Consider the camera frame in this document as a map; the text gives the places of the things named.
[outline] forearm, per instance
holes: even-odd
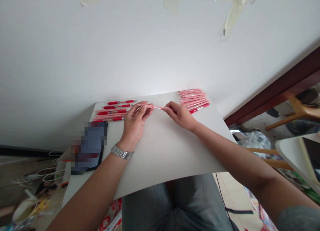
[[[245,148],[199,124],[193,133],[215,155],[226,170],[247,187],[274,223],[282,210],[292,206],[319,209],[311,199]]]
[[[250,190],[258,189],[278,173],[245,148],[222,137],[203,124],[192,131],[227,171]]]
[[[128,160],[110,153],[52,221],[47,231],[99,228]]]

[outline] wristwatch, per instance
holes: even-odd
[[[122,149],[119,149],[117,147],[117,143],[112,147],[111,153],[113,153],[115,156],[118,156],[119,158],[122,158],[122,159],[130,159],[133,155],[133,152],[127,152]]]

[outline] white cord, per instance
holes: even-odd
[[[47,176],[50,176],[50,175],[53,175],[53,174],[57,174],[57,173],[61,173],[62,171],[65,171],[65,169],[59,170],[59,171],[56,171],[56,172],[53,172],[53,173],[51,173],[51,174],[47,174],[46,176],[44,176],[44,177],[42,178],[42,181],[43,181],[43,182],[51,182],[51,181],[55,181],[55,180],[57,180],[57,179],[63,178],[63,176],[61,176],[61,177],[59,177],[59,178],[55,178],[55,179],[51,179],[51,180],[45,180],[45,178],[46,178]]]
[[[48,169],[54,169],[54,170],[56,170],[56,167],[52,167],[52,168],[46,168],[46,169],[41,169],[41,170],[39,170],[38,172],[36,172],[36,174],[35,175],[39,175],[39,176],[46,176],[47,174],[38,174],[39,172],[41,172],[41,171],[43,171],[43,170],[48,170]]]
[[[17,180],[16,182],[15,182],[15,181],[12,181],[12,183],[18,184],[18,185],[20,185],[21,187],[24,187],[24,188],[29,188],[29,186],[24,186],[24,185],[22,185],[22,184],[23,184],[23,183],[29,183],[29,182],[31,182],[31,181],[34,181],[34,180],[36,180],[36,179],[41,178],[42,176],[43,176],[43,175],[39,175],[38,177],[36,177],[36,178],[34,178],[34,179],[25,180],[25,181],[22,181],[22,182],[20,182],[19,180]]]
[[[64,151],[63,150],[54,150],[54,151],[50,151],[49,153],[48,153],[48,155],[49,156],[51,156],[51,157],[60,157],[62,154],[59,154],[59,155],[51,155],[50,153],[53,153],[53,152],[60,152],[60,153],[64,153]]]
[[[57,161],[58,159],[59,159],[59,158],[54,159],[54,160],[52,161],[52,164],[58,165],[58,162],[55,162],[55,161]]]

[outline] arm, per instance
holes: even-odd
[[[256,196],[275,224],[280,212],[287,207],[320,209],[256,155],[197,122],[185,106],[171,101],[165,112],[201,140],[226,170]]]
[[[126,114],[124,131],[118,148],[133,152],[142,137],[144,122],[152,114],[152,109],[135,104]],[[120,178],[128,163],[110,153],[91,175],[87,182],[63,207],[52,221],[47,231],[55,230],[92,230],[99,228],[107,214]]]

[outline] jeans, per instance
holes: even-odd
[[[175,181],[175,203],[164,183],[122,199],[122,229],[232,231],[213,175]]]

